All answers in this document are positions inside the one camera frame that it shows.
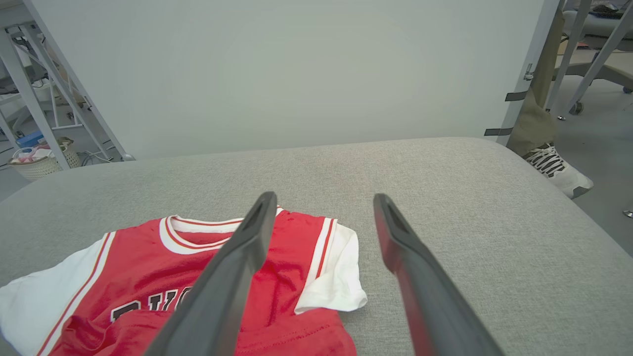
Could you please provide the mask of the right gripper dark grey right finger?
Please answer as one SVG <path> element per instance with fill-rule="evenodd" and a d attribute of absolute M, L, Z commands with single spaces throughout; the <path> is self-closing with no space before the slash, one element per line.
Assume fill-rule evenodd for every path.
<path fill-rule="evenodd" d="M 403 299 L 417 356 L 501 356 L 502 349 L 386 194 L 373 211 L 382 259 Z"/>

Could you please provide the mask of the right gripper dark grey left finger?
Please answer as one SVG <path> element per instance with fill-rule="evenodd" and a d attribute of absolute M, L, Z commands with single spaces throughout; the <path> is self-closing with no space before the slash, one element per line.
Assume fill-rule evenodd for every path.
<path fill-rule="evenodd" d="M 260 195 L 168 319 L 147 356 L 232 356 L 253 275 L 266 261 L 277 196 Z"/>

